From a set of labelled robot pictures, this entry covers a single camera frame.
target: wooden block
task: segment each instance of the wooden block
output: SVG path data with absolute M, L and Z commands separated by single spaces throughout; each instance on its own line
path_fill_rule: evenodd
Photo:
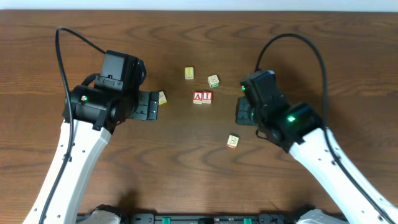
M 196 104 L 202 104 L 202 96 L 203 96 L 203 93 L 202 92 L 194 92 L 193 93 L 193 103 L 196 103 Z
M 229 138 L 228 138 L 228 142 L 226 143 L 226 145 L 227 145 L 228 147 L 230 147 L 230 148 L 235 149 L 236 146 L 238 145 L 238 141 L 239 141 L 239 138 L 238 138 L 238 137 L 230 135 Z
M 185 79 L 193 79 L 193 67 L 185 67 Z
M 209 91 L 204 91 L 203 92 L 203 99 L 202 103 L 211 103 L 211 100 L 213 99 L 213 93 Z
M 218 85 L 220 84 L 217 75 L 212 75 L 208 77 L 207 81 L 209 82 L 210 88 L 218 87 Z
M 164 104 L 164 103 L 166 103 L 166 102 L 167 102 L 166 96 L 164 95 L 164 92 L 161 91 L 161 92 L 159 93 L 159 105 L 162 105 L 162 104 Z

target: green connector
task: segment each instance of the green connector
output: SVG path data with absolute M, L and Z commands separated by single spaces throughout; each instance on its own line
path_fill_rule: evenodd
M 162 224 L 170 224 L 171 223 L 171 219 L 170 218 L 163 218 L 162 219 Z
M 243 224 L 251 224 L 251 218 L 244 218 Z

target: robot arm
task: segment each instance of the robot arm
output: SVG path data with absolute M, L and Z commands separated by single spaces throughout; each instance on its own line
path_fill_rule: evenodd
M 356 182 L 390 216 L 398 220 L 398 209 L 388 202 L 347 158 L 328 130 L 329 140 L 341 163 Z M 317 128 L 306 134 L 304 143 L 294 143 L 289 153 L 319 181 L 350 223 L 385 223 L 386 221 L 347 178 L 330 154 L 323 136 Z
M 70 124 L 62 123 L 57 151 L 45 177 L 42 189 L 24 224 L 38 223 L 44 203 L 60 170 L 68 147 Z M 105 128 L 93 129 L 93 124 L 75 120 L 75 138 L 72 159 L 63 171 L 62 178 L 53 195 L 44 223 L 75 223 L 81 200 L 90 179 L 94 165 L 111 133 Z
M 239 99 L 237 124 L 257 126 L 258 131 L 266 134 L 268 141 L 290 153 L 321 183 L 350 223 L 398 221 L 398 210 L 345 156 L 314 109 L 306 103 L 289 105 L 276 85 L 273 71 L 258 70 L 245 78 L 241 86 L 246 97 Z M 324 129 L 331 147 L 326 143 Z M 338 161 L 335 161 L 331 150 Z
M 61 30 L 105 54 L 101 73 L 90 75 L 73 91 L 68 88 L 60 55 Z M 66 27 L 57 29 L 55 48 L 67 96 L 65 120 L 50 170 L 24 223 L 75 223 L 91 172 L 116 126 L 126 119 L 157 119 L 159 93 L 139 91 L 146 78 L 142 60 L 105 52 Z

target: wood grain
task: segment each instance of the wood grain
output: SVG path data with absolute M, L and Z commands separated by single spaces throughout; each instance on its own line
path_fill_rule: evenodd
M 262 46 L 295 32 L 311 39 L 326 63 L 330 126 L 347 155 L 398 205 L 398 17 L 339 12 L 0 11 L 0 220 L 20 223 L 52 161 L 63 110 L 55 56 L 58 26 L 103 49 L 142 58 L 142 90 L 165 91 L 156 122 L 118 126 L 91 176 L 81 205 L 101 203 L 160 213 L 291 211 L 310 203 L 337 206 L 319 183 L 281 149 L 237 126 L 239 81 Z M 68 34 L 61 49 L 70 86 L 99 72 L 103 55 Z M 195 67 L 195 79 L 183 69 Z M 308 47 L 279 40 L 263 58 L 293 103 L 320 109 L 320 71 Z M 211 105 L 193 105 L 209 90 Z M 239 135 L 236 150 L 226 147 Z

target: green led light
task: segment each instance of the green led light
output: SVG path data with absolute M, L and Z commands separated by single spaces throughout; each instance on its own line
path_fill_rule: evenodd
M 287 120 L 288 120 L 289 122 L 293 122 L 293 121 L 295 120 L 295 118 L 294 118 L 293 116 L 288 116 L 288 117 L 287 117 Z

